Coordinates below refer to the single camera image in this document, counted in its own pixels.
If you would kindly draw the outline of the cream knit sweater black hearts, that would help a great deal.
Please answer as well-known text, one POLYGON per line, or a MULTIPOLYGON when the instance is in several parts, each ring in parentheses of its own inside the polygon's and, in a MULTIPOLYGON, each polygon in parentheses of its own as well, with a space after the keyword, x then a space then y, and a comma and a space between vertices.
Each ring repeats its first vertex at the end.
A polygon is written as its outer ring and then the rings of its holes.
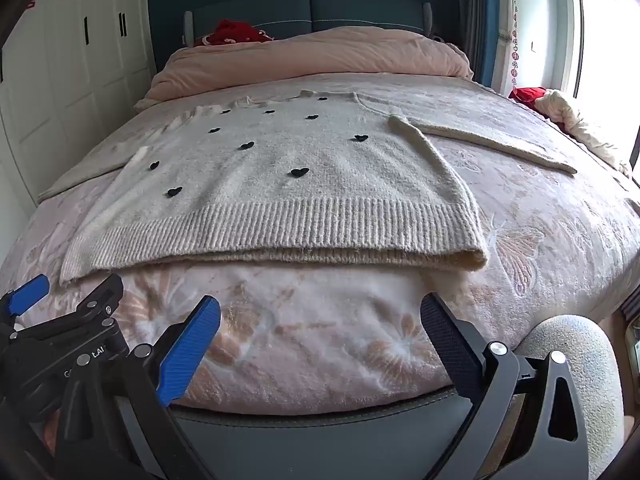
POLYGON ((480 208, 433 140, 576 172, 517 125, 446 87, 199 107, 126 162, 70 241, 60 279, 179 259, 480 270, 480 208))

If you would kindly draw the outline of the red and cream clothes pile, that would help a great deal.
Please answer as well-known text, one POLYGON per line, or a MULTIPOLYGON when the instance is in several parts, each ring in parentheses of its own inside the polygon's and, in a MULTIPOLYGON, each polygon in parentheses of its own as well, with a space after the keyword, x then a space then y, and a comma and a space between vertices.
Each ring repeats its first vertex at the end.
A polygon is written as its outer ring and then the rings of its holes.
POLYGON ((608 124, 587 113, 576 99, 561 90, 544 87, 514 88, 509 98, 544 116, 608 166, 625 177, 631 177, 628 156, 623 154, 612 133, 606 130, 608 124))

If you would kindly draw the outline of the person's leg in cream trousers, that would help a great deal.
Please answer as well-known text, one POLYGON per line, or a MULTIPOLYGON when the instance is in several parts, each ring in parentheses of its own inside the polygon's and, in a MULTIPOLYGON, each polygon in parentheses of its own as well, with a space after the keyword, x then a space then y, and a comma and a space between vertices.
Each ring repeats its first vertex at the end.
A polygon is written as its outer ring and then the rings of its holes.
POLYGON ((516 353, 542 359, 552 351, 567 357, 587 433, 589 477, 599 478, 625 442, 624 404, 614 349, 589 318, 558 315, 539 323, 516 353))

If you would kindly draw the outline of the white wardrobe with red stickers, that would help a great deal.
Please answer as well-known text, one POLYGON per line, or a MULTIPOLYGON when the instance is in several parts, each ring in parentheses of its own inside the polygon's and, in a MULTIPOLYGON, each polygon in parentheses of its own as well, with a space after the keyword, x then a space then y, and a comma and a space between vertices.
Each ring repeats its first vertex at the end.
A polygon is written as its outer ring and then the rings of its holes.
POLYGON ((148 0, 32 0, 1 57, 1 151, 38 200, 149 90, 148 0))

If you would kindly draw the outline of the pink folded duvet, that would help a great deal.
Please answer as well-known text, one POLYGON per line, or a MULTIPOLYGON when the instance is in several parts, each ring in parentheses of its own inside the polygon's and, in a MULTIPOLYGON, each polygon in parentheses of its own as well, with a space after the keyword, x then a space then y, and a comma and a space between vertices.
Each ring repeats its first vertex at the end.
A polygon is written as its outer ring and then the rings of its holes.
POLYGON ((417 32, 344 26, 266 42, 183 48, 136 103, 138 112, 211 91, 320 74, 399 74, 471 80, 469 59, 453 44, 417 32))

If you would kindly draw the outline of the red pillow at headboard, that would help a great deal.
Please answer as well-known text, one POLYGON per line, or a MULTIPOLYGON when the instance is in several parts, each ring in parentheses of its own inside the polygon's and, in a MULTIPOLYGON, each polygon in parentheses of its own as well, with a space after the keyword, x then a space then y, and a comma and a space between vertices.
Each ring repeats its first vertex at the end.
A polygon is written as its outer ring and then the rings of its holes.
POLYGON ((195 40, 194 46, 226 46, 227 44, 268 41, 273 41, 273 38, 251 24, 221 20, 213 32, 195 40))

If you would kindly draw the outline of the dark teal upholstered headboard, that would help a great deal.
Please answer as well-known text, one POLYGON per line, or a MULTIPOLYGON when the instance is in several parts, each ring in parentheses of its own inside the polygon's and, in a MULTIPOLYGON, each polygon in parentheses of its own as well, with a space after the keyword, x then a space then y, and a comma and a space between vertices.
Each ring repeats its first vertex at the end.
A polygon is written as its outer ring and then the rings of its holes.
POLYGON ((431 36, 432 7, 418 0, 228 0, 186 11, 183 41, 188 47, 220 21, 244 22, 274 39, 343 26, 403 29, 431 36))

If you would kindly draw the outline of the dark leather bed frame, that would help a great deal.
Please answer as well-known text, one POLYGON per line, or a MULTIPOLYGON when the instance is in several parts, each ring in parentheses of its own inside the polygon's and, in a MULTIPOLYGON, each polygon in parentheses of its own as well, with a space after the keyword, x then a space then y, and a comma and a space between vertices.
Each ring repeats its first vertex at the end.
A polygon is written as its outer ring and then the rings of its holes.
POLYGON ((454 389, 370 410, 253 417, 178 408, 218 479, 422 479, 469 414, 454 389))

